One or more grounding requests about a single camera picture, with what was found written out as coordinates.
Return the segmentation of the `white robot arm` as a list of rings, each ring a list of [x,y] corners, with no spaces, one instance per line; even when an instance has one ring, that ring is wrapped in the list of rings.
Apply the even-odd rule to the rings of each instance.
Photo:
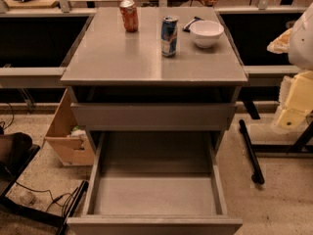
[[[275,132],[287,133],[298,128],[313,111],[313,4],[267,50],[287,53],[289,62],[300,69],[294,77],[284,76],[279,107],[271,123]]]

